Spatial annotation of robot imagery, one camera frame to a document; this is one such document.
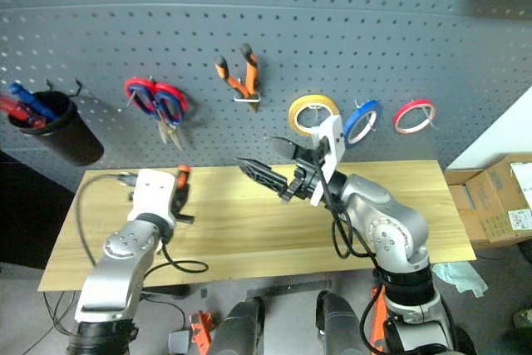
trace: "robotic arm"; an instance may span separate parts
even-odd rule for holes
[[[340,219],[350,223],[375,253],[377,276],[386,288],[388,320],[384,328],[388,349],[401,353],[431,345],[455,348],[449,316],[432,284],[427,223],[418,211],[396,201],[379,184],[336,171],[345,151],[341,117],[329,116],[317,128],[313,134],[315,150],[280,137],[271,141],[279,154],[296,162],[295,179],[290,185],[284,176],[256,160],[239,159],[240,168],[286,202],[296,196],[318,205],[323,200],[321,179],[325,178],[332,201],[340,204],[348,216],[340,214]]]
[[[185,167],[176,178],[140,170],[128,224],[107,238],[104,255],[81,291],[68,355],[129,353],[137,333],[133,317],[154,252],[160,242],[170,241],[176,222],[194,220],[179,214],[188,198],[189,172]]]

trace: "white paper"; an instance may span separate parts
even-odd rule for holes
[[[510,164],[510,167],[514,171],[514,176],[521,187],[526,202],[529,204],[529,208],[532,208],[532,163],[514,162]]]
[[[508,211],[508,216],[514,230],[532,229],[532,212],[530,209]]]

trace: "red screwdriver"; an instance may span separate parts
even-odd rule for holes
[[[47,123],[47,119],[44,116],[39,116],[29,107],[6,95],[0,95],[0,110],[19,121],[26,122],[34,128],[42,128]]]

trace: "blue screwdriver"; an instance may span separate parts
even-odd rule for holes
[[[49,107],[42,104],[30,91],[26,90],[20,83],[13,82],[8,87],[12,95],[17,96],[24,104],[45,116],[50,122],[57,119],[56,114]]]

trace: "white wall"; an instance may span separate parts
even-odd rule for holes
[[[507,153],[532,152],[532,87],[449,165],[485,168]]]

